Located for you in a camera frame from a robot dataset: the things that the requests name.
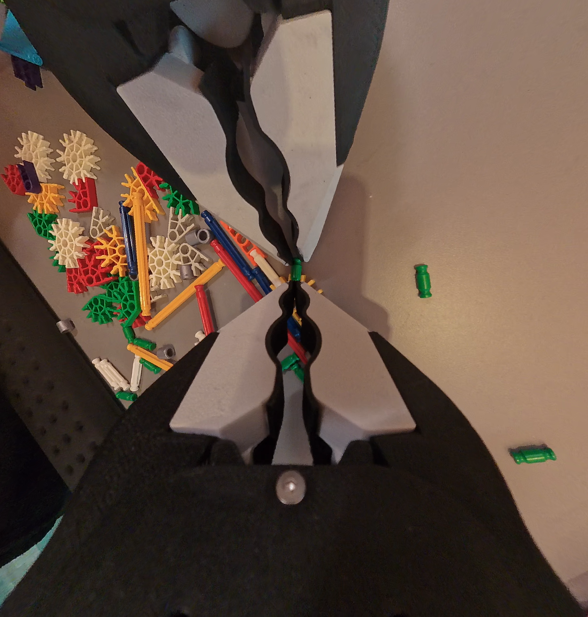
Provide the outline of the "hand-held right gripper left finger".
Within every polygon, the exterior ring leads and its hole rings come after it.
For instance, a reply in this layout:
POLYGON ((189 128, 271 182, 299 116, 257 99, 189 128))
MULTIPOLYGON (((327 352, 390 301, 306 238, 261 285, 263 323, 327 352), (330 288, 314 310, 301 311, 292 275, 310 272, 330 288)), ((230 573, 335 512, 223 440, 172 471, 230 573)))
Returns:
POLYGON ((286 290, 281 284, 221 328, 170 421, 173 431, 231 440, 242 453, 269 434, 266 405, 276 369, 266 334, 282 315, 286 290))

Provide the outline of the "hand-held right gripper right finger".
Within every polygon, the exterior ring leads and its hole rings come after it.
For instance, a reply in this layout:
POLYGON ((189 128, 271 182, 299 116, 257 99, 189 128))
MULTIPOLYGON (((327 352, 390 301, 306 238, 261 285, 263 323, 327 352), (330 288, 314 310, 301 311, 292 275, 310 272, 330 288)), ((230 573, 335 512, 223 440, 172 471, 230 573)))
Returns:
POLYGON ((305 366, 303 420, 313 462, 339 461, 352 441, 415 429, 370 333, 306 283, 296 284, 305 366))

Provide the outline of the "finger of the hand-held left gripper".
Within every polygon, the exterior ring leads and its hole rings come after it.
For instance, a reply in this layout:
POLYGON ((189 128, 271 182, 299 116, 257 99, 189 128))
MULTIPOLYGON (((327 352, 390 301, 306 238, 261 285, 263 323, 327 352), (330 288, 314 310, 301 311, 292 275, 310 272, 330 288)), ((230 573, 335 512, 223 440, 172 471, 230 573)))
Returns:
POLYGON ((332 18, 284 19, 235 1, 173 1, 206 54, 222 50, 244 73, 237 144, 264 188, 269 214, 294 257, 313 253, 342 172, 336 163, 332 18))
POLYGON ((198 204, 287 263, 290 248, 264 188, 238 151, 243 77, 225 52, 206 54, 196 35, 175 27, 162 58, 118 93, 198 204))

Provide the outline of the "yellow toy connector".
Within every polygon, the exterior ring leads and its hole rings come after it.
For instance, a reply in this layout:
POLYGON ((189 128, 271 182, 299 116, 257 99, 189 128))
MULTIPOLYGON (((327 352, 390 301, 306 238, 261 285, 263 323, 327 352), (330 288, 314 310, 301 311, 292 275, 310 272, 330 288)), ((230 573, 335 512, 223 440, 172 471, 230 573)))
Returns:
POLYGON ((307 312, 312 306, 312 302, 323 293, 321 288, 317 287, 317 282, 310 276, 302 274, 299 280, 292 280, 289 276, 287 281, 287 289, 283 292, 286 299, 286 307, 291 310, 288 313, 289 328, 301 329, 307 312))

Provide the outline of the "white short toy rod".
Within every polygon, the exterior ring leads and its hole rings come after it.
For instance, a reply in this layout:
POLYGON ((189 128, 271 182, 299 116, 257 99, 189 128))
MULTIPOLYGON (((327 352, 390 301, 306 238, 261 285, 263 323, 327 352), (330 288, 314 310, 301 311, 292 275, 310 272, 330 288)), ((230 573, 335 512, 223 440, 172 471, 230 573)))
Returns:
POLYGON ((262 271, 273 288, 276 288, 284 283, 282 277, 280 277, 268 263, 266 256, 262 251, 252 249, 250 251, 250 257, 255 262, 256 266, 259 267, 260 271, 262 271))

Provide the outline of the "orange toy brick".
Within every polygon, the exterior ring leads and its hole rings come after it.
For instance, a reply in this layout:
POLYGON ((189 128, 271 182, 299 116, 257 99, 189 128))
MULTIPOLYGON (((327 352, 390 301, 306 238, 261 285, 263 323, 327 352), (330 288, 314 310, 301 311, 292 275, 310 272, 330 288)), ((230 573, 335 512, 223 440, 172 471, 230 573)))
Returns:
POLYGON ((259 256, 261 258, 266 258, 266 255, 259 249, 259 247, 253 244, 249 239, 245 238, 235 228, 231 227, 223 220, 220 221, 220 224, 231 236, 232 241, 235 243, 237 248, 245 255, 254 267, 257 266, 254 257, 259 256))

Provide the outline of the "cyan toy panel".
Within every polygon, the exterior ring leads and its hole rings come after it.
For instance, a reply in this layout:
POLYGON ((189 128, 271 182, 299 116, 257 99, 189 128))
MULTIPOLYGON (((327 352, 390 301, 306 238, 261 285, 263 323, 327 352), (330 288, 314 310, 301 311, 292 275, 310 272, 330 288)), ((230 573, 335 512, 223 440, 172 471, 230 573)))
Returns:
POLYGON ((0 50, 37 66, 43 66, 42 58, 9 10, 6 12, 2 34, 0 35, 0 50))

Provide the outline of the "green toy connector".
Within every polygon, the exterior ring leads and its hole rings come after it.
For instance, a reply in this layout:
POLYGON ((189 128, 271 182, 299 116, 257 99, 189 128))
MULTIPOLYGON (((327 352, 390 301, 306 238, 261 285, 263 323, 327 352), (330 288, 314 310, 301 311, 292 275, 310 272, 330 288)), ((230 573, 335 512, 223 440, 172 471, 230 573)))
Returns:
POLYGON ((200 214, 199 205, 193 199, 185 198, 167 182, 161 182, 159 190, 165 193, 161 198, 166 202, 171 212, 182 217, 200 214))

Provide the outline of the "heap of mixed toy rods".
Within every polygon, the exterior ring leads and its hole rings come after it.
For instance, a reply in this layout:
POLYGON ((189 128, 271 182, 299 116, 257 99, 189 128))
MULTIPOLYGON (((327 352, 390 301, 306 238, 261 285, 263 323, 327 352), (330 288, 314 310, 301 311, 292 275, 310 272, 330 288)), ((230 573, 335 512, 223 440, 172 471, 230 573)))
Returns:
MULTIPOLYGON (((198 288, 207 284, 224 267, 225 264, 221 259, 213 263, 193 283, 168 303, 162 311, 143 323, 142 326, 149 330, 162 323, 185 302, 197 295, 198 288)), ((165 350, 158 353, 154 343, 137 337, 135 334, 133 322, 135 322, 137 315, 140 313, 138 305, 139 292, 136 290, 136 287, 136 282, 132 282, 125 277, 120 283, 116 284, 116 289, 112 288, 106 294, 95 296, 84 307, 85 310, 89 311, 91 317, 99 318, 102 321, 105 321, 106 317, 118 316, 119 313, 124 312, 125 308, 128 309, 128 317, 121 322, 121 325, 122 332, 128 343, 128 351, 134 354, 131 379, 127 380, 106 358, 95 358, 92 360, 92 364, 110 385, 116 398, 130 402, 137 399, 142 374, 141 366, 146 365, 155 374, 167 371, 173 366, 165 350)))

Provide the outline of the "pile of colourful toy connectors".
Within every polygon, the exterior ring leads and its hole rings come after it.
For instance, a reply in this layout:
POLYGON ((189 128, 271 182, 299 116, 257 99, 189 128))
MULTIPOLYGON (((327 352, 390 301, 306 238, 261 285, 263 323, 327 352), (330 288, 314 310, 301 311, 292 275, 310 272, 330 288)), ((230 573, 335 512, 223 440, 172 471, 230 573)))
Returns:
MULTIPOLYGON (((60 140, 57 158, 43 135, 22 133, 15 147, 16 162, 0 175, 8 190, 28 200, 28 220, 38 236, 49 243, 50 261, 67 278, 67 291, 82 295, 92 288, 116 289, 123 278, 136 282, 139 311, 134 330, 153 318, 153 305, 184 279, 206 271, 209 258, 186 237, 195 228, 195 215, 180 216, 162 200, 164 181, 142 162, 125 175, 119 213, 98 205, 97 171, 100 158, 94 140, 71 130, 60 140), (30 161, 42 186, 40 194, 25 193, 17 164, 30 161)), ((128 317, 128 309, 99 324, 128 317)))

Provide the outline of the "red long toy rod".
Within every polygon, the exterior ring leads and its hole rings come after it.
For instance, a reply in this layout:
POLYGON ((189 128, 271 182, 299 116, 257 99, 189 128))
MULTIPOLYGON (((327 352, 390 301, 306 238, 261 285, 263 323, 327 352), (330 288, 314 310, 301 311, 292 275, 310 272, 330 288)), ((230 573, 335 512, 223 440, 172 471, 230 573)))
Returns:
MULTIPOLYGON (((215 253, 221 259, 221 261, 232 272, 236 280, 244 287, 245 291, 250 295, 254 302, 258 302, 263 298, 263 295, 259 292, 258 288, 243 274, 242 270, 237 266, 234 259, 230 256, 217 239, 213 239, 210 243, 215 253)), ((305 350, 302 345, 298 343, 292 333, 288 330, 288 344, 293 351, 298 355, 302 364, 307 363, 305 350)))

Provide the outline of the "blue toy rod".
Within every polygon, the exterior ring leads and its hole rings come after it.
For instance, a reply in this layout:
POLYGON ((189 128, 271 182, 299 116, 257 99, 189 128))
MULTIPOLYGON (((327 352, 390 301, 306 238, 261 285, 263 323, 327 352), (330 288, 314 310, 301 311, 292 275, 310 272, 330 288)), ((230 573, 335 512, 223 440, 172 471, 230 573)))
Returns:
POLYGON ((248 280, 251 282, 253 282, 253 280, 257 280, 259 282, 260 289, 263 290, 264 294, 271 293, 272 289, 270 287, 270 283, 262 271, 260 271, 259 267, 255 267, 253 269, 250 268, 242 254, 235 248, 234 244, 229 239, 229 235, 222 229, 221 225, 212 216, 212 214, 205 210, 201 212, 201 217, 205 220, 209 229, 213 233, 214 239, 217 239, 222 247, 228 251, 248 280))

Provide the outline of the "black mesh chair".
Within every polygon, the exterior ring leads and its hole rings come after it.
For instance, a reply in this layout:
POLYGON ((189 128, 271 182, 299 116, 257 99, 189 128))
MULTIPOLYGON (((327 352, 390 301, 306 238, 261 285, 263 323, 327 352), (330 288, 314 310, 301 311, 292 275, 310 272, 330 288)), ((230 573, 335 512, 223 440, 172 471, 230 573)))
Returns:
POLYGON ((0 240, 0 567, 51 529, 122 406, 0 240))

